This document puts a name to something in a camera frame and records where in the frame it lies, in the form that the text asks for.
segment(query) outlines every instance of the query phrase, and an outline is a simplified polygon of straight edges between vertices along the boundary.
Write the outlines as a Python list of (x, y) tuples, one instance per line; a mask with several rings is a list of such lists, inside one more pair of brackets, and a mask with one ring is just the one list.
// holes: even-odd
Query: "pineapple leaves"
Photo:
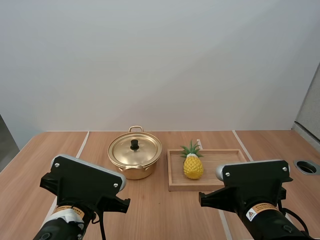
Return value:
[(199, 152), (199, 150), (200, 150), (200, 148), (198, 148), (198, 149), (194, 150), (194, 152), (193, 152), (193, 153), (197, 155), (197, 153)]
[(183, 148), (184, 151), (181, 152), (182, 154), (182, 158), (186, 158), (188, 154), (195, 154), (197, 155), (198, 157), (203, 157), (201, 154), (199, 154), (199, 150), (200, 147), (198, 145), (198, 142), (196, 142), (195, 144), (192, 143), (192, 140), (190, 141), (190, 148), (186, 147), (186, 146), (180, 146), (181, 148)]

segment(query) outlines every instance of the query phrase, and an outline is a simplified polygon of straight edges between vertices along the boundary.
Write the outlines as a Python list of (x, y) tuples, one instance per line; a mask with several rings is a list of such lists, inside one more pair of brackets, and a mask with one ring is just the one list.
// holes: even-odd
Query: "yellow pineapple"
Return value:
[(204, 167), (199, 159), (199, 157), (203, 157), (198, 153), (200, 149), (197, 147), (199, 147), (199, 145), (197, 143), (193, 145), (191, 140), (190, 148), (187, 148), (186, 146), (181, 147), (184, 149), (182, 152), (182, 157), (185, 158), (183, 164), (184, 174), (190, 179), (201, 178), (204, 173)]

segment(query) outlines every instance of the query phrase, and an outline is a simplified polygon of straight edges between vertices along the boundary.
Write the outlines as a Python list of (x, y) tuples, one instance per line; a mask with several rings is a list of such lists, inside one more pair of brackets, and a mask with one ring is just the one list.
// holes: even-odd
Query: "wooden table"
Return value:
[[(80, 159), (115, 170), (108, 146), (123, 132), (90, 132)], [(142, 180), (128, 180), (118, 197), (131, 198), (127, 214), (104, 214), (109, 240), (249, 240), (235, 213), (200, 207), (197, 192), (169, 192), (167, 149), (200, 139), (204, 149), (241, 149), (247, 161), (284, 159), (293, 182), (285, 183), (286, 208), (297, 213), (314, 238), (320, 237), (320, 176), (303, 175), (294, 160), (313, 160), (320, 154), (302, 137), (284, 131), (152, 132), (163, 145), (156, 171)], [(87, 132), (45, 132), (35, 136), (0, 173), (0, 239), (33, 239), (55, 196), (39, 187), (58, 154), (76, 156)], [(294, 224), (302, 229), (291, 217)], [(98, 224), (90, 225), (85, 240), (100, 240)]]

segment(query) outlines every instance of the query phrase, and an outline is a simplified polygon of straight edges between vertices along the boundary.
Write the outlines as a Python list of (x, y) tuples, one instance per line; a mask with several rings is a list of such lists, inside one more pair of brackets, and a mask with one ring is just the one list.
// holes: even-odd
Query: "yellow label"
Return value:
[[(60, 211), (62, 211), (62, 210), (66, 210), (66, 209), (70, 209), (71, 208), (71, 206), (68, 206), (68, 205), (66, 205), (66, 206), (59, 206), (59, 207), (57, 207), (54, 211), (53, 211), (53, 213), (52, 214), (55, 214), (55, 213), (57, 213), (57, 212), (60, 212)], [(84, 218), (84, 216), (85, 216), (85, 213), (83, 212), (83, 211), (81, 211), (79, 208), (77, 208), (77, 207), (73, 207), (72, 208), (75, 212), (76, 212), (76, 214), (78, 214), (79, 216), (80, 216), (80, 218)]]
[(277, 210), (277, 211), (279, 211), (275, 206), (273, 206), (270, 203), (259, 203), (259, 204), (254, 205), (252, 208), (249, 209), (249, 211), (246, 213), (246, 217), (251, 222), (258, 213), (261, 213), (261, 212), (263, 212), (265, 210)]
[(265, 210), (277, 210), (278, 211), (278, 209), (275, 207), (275, 206), (273, 206), (272, 204), (270, 204), (270, 203), (259, 203), (259, 204), (257, 204), (257, 205), (254, 205), (253, 207), (252, 207), (252, 209), (258, 214), (258, 213), (260, 213), (260, 212), (262, 212), (262, 211), (265, 211)]

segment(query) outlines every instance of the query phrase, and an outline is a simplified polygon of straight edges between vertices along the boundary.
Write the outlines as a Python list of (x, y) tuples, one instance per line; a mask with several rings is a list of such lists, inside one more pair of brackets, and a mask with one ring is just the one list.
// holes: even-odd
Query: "gold pot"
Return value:
[(117, 137), (108, 148), (110, 161), (127, 179), (144, 179), (156, 169), (162, 151), (158, 138), (144, 132), (141, 126), (132, 126), (128, 133)]

